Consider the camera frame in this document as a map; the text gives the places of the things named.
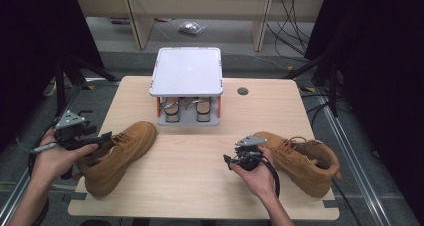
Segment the floor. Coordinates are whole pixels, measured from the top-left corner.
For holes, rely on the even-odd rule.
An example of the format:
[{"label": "floor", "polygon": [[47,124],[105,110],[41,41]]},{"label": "floor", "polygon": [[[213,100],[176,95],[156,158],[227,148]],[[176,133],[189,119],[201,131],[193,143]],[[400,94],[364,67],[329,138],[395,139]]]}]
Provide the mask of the floor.
[{"label": "floor", "polygon": [[[223,56],[240,56],[241,59],[247,58],[247,60],[254,58],[260,62],[273,64],[284,73],[290,70],[290,65],[274,59],[292,59],[294,60],[293,62],[297,62],[297,65],[301,65],[303,63],[301,61],[304,61],[302,59],[303,49],[297,37],[299,31],[293,30],[292,25],[289,24],[285,31],[294,37],[288,36],[284,32],[280,32],[281,34],[279,35],[294,45],[297,48],[296,50],[276,41],[276,37],[271,30],[267,29],[262,50],[255,52],[253,50],[249,22],[190,19],[163,21],[165,22],[155,23],[146,48],[140,51],[136,47],[129,25],[111,24],[108,18],[87,18],[96,45],[99,51],[104,54],[154,54],[162,47],[175,46],[218,47],[221,49]],[[206,28],[201,34],[195,36],[179,32],[180,24],[186,21],[196,22]],[[269,26],[276,33],[280,31],[279,24],[276,22],[269,23]],[[299,23],[295,26],[301,29],[299,35],[304,41],[307,41],[306,36],[311,34],[313,24]],[[339,155],[343,166],[344,179],[340,182],[335,182],[333,185],[341,215],[338,220],[332,222],[296,221],[296,225],[419,225],[384,165],[379,161],[378,157],[370,153],[372,144],[362,131],[360,123],[356,120],[352,109],[349,107],[348,101],[338,101],[339,117],[333,117],[327,107],[320,108],[322,109],[320,112],[320,109],[316,110],[314,114],[314,107],[324,103],[326,98],[308,96],[311,95],[311,92],[308,92],[307,89],[309,87],[314,88],[310,83],[310,75],[312,73],[299,77],[297,82],[301,88],[305,89],[305,91],[301,92],[301,95],[304,96],[305,109],[311,111],[310,119],[312,121],[315,120],[315,124],[312,123],[312,126],[316,138],[326,139],[329,145],[336,145],[333,150]],[[99,90],[105,95],[103,100],[107,103],[113,99],[116,87],[104,87]],[[325,88],[314,88],[314,90],[317,90],[316,93],[325,92]],[[81,104],[90,104],[91,107],[96,103],[101,103],[91,102],[90,96],[87,96],[85,92],[79,97],[81,97],[79,99]],[[31,132],[31,130],[35,130],[34,127],[39,122],[49,119],[53,110],[46,110],[48,108],[54,109],[54,100],[53,103],[46,101],[37,106],[36,112],[38,114],[34,114],[34,117],[29,119],[25,130]],[[97,112],[99,114],[98,117],[101,118],[106,111]],[[22,144],[28,144],[35,137],[36,135],[34,134],[25,135]],[[26,153],[16,148],[10,147],[10,149],[7,149],[10,153],[9,155],[13,155],[13,158],[8,158],[5,154],[0,155],[0,203],[2,207],[26,167]],[[69,192],[74,187],[73,183],[58,181],[52,191]],[[45,225],[78,225],[78,222],[86,219],[72,217],[67,214],[68,199],[66,199],[66,194],[52,193],[50,200],[58,202],[52,209],[52,211],[57,212],[57,215],[50,216],[51,218],[45,222]],[[110,219],[109,222],[112,225],[131,225],[132,219]],[[158,225],[158,223],[158,220],[152,221],[151,225]]]}]

